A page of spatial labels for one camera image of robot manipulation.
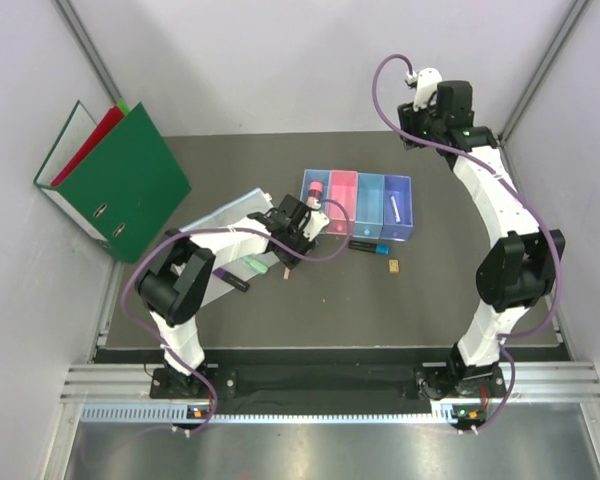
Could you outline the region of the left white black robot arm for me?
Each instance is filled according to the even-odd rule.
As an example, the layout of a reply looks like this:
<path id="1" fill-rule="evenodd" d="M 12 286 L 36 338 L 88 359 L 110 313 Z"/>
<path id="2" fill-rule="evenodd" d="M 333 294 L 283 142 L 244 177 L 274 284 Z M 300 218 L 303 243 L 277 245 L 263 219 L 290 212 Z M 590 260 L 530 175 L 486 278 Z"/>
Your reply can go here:
<path id="1" fill-rule="evenodd" d="M 227 226 L 166 234 L 174 242 L 151 259 L 135 282 L 165 345 L 164 366 L 154 374 L 161 395 L 192 397 L 206 387 L 195 316 L 213 274 L 244 257 L 268 253 L 292 270 L 316 247 L 328 224 L 319 206 L 287 195 L 279 206 L 250 212 Z"/>

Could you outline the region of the purple drawer bin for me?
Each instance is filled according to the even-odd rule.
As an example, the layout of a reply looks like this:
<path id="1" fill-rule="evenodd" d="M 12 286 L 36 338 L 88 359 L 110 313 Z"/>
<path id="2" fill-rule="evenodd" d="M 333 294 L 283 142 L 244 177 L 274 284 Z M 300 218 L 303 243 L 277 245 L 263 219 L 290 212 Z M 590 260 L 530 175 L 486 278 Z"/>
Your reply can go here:
<path id="1" fill-rule="evenodd" d="M 383 227 L 380 238 L 407 241 L 414 228 L 412 182 L 409 176 L 385 175 Z"/>

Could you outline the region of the purple capped black highlighter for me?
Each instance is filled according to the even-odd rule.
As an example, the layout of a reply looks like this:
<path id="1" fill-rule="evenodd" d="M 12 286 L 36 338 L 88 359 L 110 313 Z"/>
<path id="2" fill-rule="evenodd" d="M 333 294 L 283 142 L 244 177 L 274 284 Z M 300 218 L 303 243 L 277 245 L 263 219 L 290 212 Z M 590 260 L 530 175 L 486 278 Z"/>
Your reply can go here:
<path id="1" fill-rule="evenodd" d="M 222 280 L 224 283 L 230 285 L 232 288 L 240 291 L 240 292 L 247 292 L 250 288 L 250 284 L 247 281 L 244 281 L 242 279 L 240 279 L 239 277 L 237 277 L 236 275 L 232 274 L 231 272 L 219 268 L 216 269 L 213 272 L 214 276 L 217 277 L 218 279 Z"/>

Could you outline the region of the pink drawer bin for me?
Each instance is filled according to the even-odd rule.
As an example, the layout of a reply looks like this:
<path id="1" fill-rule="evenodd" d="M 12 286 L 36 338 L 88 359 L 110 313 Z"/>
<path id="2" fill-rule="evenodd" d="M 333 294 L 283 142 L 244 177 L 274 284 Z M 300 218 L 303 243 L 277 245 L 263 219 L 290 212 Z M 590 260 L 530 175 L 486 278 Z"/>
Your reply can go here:
<path id="1" fill-rule="evenodd" d="M 330 223 L 326 232 L 334 235 L 352 234 L 354 231 L 356 201 L 357 201 L 358 173 L 349 170 L 332 170 L 328 199 L 340 204 L 341 208 L 333 203 L 327 203 L 327 216 Z"/>

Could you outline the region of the green highlighter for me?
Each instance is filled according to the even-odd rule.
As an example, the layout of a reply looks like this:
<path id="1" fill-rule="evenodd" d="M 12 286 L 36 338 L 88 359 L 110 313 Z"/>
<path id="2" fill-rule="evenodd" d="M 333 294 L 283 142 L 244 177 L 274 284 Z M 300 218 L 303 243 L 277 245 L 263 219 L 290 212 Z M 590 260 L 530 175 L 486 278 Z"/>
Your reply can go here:
<path id="1" fill-rule="evenodd" d="M 245 265 L 259 275 L 265 275 L 268 272 L 269 267 L 254 257 L 245 256 L 242 258 L 242 261 Z"/>

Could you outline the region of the pink capped crayon tube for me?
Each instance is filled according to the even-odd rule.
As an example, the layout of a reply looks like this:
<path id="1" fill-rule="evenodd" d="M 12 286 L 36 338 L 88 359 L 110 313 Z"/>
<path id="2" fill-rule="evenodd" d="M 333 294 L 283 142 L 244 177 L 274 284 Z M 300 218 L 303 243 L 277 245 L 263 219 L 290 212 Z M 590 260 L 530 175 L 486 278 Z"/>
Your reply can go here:
<path id="1" fill-rule="evenodd" d="M 323 193 L 324 185 L 319 181 L 312 181 L 307 190 L 307 205 L 311 208 L 319 209 Z"/>

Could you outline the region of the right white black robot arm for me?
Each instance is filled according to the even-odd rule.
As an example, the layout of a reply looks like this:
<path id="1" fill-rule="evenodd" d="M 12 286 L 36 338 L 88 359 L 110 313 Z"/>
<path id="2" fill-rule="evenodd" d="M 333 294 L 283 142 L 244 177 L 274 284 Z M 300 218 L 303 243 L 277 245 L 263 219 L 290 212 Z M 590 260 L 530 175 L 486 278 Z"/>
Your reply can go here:
<path id="1" fill-rule="evenodd" d="M 552 290 L 553 260 L 562 255 L 565 239 L 558 230 L 543 232 L 522 204 L 496 137 L 474 123 L 469 82 L 421 72 L 406 83 L 415 98 L 398 108 L 404 145 L 435 146 L 469 192 L 490 242 L 475 275 L 480 301 L 468 330 L 453 345 L 445 366 L 422 373 L 418 381 L 424 395 L 441 400 L 470 395 L 494 379 L 506 338 Z"/>

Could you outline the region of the white blue whiteboard marker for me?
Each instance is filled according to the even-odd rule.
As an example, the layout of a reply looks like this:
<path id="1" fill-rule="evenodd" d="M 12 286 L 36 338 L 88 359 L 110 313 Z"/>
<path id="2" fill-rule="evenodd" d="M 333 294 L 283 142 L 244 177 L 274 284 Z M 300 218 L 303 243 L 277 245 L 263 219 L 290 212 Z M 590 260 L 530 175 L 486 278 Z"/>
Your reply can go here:
<path id="1" fill-rule="evenodd" d="M 392 213 L 394 216 L 394 222 L 396 224 L 399 224 L 401 222 L 401 215 L 400 215 L 400 209 L 399 209 L 396 197 L 394 195 L 390 195 L 389 202 L 390 202 L 391 210 L 392 210 Z"/>

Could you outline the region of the light blue drawer bin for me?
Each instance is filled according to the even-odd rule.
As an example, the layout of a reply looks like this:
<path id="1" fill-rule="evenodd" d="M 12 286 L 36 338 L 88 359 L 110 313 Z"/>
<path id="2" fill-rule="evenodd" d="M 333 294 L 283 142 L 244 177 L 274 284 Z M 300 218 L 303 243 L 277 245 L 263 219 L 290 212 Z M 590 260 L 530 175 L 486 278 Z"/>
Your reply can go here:
<path id="1" fill-rule="evenodd" d="M 384 221 L 384 176 L 359 173 L 354 237 L 379 239 Z"/>
<path id="2" fill-rule="evenodd" d="M 331 171 L 306 169 L 300 191 L 300 200 L 313 209 L 326 211 L 325 199 L 329 197 Z"/>

